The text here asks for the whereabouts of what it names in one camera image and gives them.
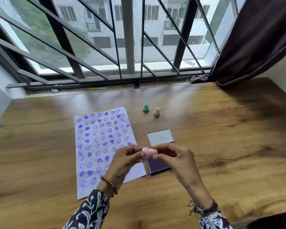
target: wooden tabletop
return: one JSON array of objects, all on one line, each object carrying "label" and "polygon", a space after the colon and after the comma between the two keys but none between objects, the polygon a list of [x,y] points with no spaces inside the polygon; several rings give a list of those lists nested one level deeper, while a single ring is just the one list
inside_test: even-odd
[{"label": "wooden tabletop", "polygon": [[[13,100],[0,120],[0,229],[63,227],[82,202],[73,117],[120,106],[139,145],[149,145],[146,132],[170,128],[191,149],[232,223],[286,212],[286,94],[266,78],[228,91],[172,83]],[[102,229],[198,228],[172,171],[125,183],[110,201]]]}]

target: sleeve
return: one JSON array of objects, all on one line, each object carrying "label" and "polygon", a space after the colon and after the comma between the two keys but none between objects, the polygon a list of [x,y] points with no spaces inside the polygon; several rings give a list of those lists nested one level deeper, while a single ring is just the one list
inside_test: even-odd
[{"label": "sleeve", "polygon": [[203,217],[199,221],[201,229],[233,229],[221,211]]},{"label": "sleeve", "polygon": [[63,229],[99,229],[103,224],[108,209],[109,200],[107,196],[94,189],[71,216]]}]

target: balcony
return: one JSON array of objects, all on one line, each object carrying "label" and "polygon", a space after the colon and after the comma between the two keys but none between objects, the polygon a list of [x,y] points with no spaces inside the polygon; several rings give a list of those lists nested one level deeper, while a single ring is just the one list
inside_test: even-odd
[{"label": "balcony", "polygon": [[101,32],[101,28],[95,23],[86,23],[89,32]]},{"label": "balcony", "polygon": [[[176,26],[179,28],[180,20],[177,19],[175,21],[175,23],[176,23]],[[171,23],[171,21],[169,19],[165,19],[164,29],[165,30],[175,30],[175,27],[174,27],[173,23]]]}]

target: green foliage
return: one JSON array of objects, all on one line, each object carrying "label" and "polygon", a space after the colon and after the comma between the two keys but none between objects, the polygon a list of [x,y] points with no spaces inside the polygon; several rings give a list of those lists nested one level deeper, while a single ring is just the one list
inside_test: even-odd
[{"label": "green foliage", "polygon": [[[43,40],[52,42],[61,47],[46,15],[42,11],[26,0],[10,0],[10,2],[20,15],[23,22],[25,22],[30,29],[34,31],[34,33],[38,34]],[[31,54],[56,67],[70,67],[66,56],[33,38],[22,30],[13,26],[12,28]],[[81,29],[76,30],[79,31],[81,35],[88,37],[87,31],[83,31]],[[80,59],[85,59],[91,53],[91,48],[72,33],[67,31],[67,35],[75,55]]]}]

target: beaded bracelet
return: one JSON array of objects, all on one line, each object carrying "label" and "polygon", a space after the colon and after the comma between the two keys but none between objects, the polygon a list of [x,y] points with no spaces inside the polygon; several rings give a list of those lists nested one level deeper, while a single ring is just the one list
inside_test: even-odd
[{"label": "beaded bracelet", "polygon": [[111,181],[109,181],[109,180],[108,180],[107,178],[105,178],[104,176],[101,176],[101,180],[107,182],[107,184],[111,186],[111,188],[113,189],[115,195],[118,194],[118,191],[116,190],[115,186],[111,183]]}]

